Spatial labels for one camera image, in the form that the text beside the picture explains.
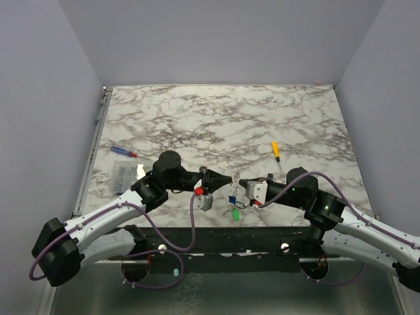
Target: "white marble tabletop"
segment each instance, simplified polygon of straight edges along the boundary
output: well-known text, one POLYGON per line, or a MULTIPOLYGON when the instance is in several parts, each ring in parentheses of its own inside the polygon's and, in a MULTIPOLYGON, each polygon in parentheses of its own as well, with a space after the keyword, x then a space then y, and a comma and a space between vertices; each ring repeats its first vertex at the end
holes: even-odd
MULTIPOLYGON (((115 87, 83 213, 113 200, 110 181, 115 161, 132 160, 110 151, 132 150, 155 161, 174 150, 182 166, 201 165, 224 175, 250 179, 285 173, 298 166, 330 176, 347 198, 372 215, 362 176, 335 97, 328 86, 160 85, 115 87), (280 147, 284 173, 278 171, 271 142, 280 147)), ((320 189, 333 192, 319 178, 320 189)), ((240 188, 238 199, 247 201, 240 188)), ((307 226, 303 211, 283 205, 241 210, 234 221, 228 207, 232 187, 214 193, 210 211, 195 211, 196 226, 307 226)), ((190 193, 172 194, 150 215, 158 226, 190 226, 190 193)), ((142 217, 130 224, 148 226, 142 217)))

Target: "screwdriver handle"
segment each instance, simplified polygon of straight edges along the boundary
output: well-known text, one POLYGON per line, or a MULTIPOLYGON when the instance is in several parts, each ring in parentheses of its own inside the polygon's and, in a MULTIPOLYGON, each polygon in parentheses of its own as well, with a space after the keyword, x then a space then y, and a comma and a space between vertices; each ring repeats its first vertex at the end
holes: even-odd
POLYGON ((271 142, 271 147, 273 148, 273 153, 274 153, 274 156, 276 157, 276 159, 280 158, 276 141, 271 142))

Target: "robotic arm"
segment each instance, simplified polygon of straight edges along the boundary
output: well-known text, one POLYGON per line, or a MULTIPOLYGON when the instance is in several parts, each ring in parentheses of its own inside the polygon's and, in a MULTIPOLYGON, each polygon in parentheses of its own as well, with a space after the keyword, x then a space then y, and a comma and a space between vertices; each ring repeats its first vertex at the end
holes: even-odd
MULTIPOLYGON (((319 190, 318 180, 311 174, 325 176, 300 167, 288 172, 287 184, 274 182, 269 175, 240 180, 240 185, 246 188, 251 204, 260 208, 276 202, 305 211, 304 217, 311 227, 301 246, 311 255, 340 255, 373 264, 420 292, 420 238, 363 214, 335 185, 342 198, 319 190)), ((57 218, 48 221, 32 249, 45 276, 32 279, 47 278, 52 286, 58 286, 73 278, 86 264, 143 252, 148 248, 148 240, 136 226, 113 229, 159 207, 168 200, 166 190, 197 192, 198 208, 208 210, 213 202, 212 193, 231 182, 231 177, 205 167, 200 167, 197 173, 189 172, 180 165, 176 152, 164 152, 151 172, 104 207, 63 223, 57 218)))

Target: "wall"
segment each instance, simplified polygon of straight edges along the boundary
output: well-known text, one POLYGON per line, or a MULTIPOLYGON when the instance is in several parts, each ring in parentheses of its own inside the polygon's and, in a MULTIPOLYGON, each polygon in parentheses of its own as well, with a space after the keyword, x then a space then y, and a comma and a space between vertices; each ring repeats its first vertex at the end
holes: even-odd
MULTIPOLYGON (((381 220, 420 235, 420 2, 388 0, 337 87, 381 220)), ((413 295, 420 313, 420 295, 413 295)))
POLYGON ((383 0, 59 0, 105 85, 339 82, 383 0))
POLYGON ((34 314, 30 252, 70 217, 103 90, 56 0, 4 1, 0 43, 0 314, 34 314))

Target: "green object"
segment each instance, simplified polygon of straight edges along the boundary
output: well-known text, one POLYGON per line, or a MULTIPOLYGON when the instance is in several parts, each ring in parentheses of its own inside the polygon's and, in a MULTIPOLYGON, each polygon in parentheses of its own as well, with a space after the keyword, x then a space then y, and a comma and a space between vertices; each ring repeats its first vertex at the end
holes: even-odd
POLYGON ((235 221, 239 220, 239 211, 235 207, 232 208, 232 218, 234 218, 235 221))

